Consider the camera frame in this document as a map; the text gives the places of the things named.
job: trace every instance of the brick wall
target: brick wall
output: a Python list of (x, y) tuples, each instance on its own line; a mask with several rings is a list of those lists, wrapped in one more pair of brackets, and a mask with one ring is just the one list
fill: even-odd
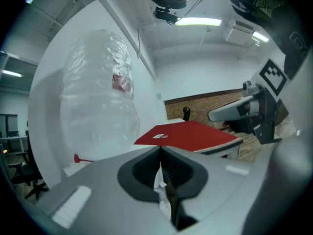
[(242, 90), (231, 90), (168, 100), (165, 102), (167, 118), (183, 118), (182, 109), (185, 106), (188, 106), (191, 110), (190, 120), (195, 120), (219, 129), (222, 127), (222, 122), (209, 121), (207, 118), (208, 111), (235, 101), (241, 97)]

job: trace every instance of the table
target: table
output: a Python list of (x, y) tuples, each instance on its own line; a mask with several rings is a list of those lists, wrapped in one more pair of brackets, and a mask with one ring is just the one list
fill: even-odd
[(11, 141), (11, 140), (19, 140), (20, 141), (20, 147), (21, 147), (21, 151), (18, 152), (9, 152), (9, 153), (5, 153), (6, 156), (13, 156), (13, 155), (22, 155), (23, 158), (25, 159), (25, 162), (28, 163), (28, 159), (26, 157), (27, 152), (24, 149), (23, 146), (23, 141), (24, 139), (27, 139), (27, 137), (7, 137), (7, 138), (0, 138), (0, 146), (1, 146), (1, 152), (3, 152), (3, 141)]
[[(166, 138), (154, 138), (163, 134)], [(173, 146), (206, 155), (227, 156), (236, 159), (242, 138), (217, 130), (196, 121), (157, 125), (135, 144)]]

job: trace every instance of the red board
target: red board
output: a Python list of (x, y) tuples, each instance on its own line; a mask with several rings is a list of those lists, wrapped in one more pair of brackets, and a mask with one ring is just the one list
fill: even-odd
[[(164, 134), (167, 138), (154, 139), (156, 135)], [(212, 147), (233, 144), (241, 138), (217, 130), (196, 121), (186, 121), (165, 125), (157, 125), (135, 144), (153, 144), (158, 146), (174, 146), (187, 151), (201, 151)]]

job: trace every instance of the air conditioner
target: air conditioner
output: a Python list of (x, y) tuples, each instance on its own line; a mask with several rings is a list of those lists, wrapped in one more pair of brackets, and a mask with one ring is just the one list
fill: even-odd
[(224, 32), (224, 38), (227, 42), (244, 45), (253, 33), (253, 27), (241, 21), (231, 19), (228, 22), (228, 28)]

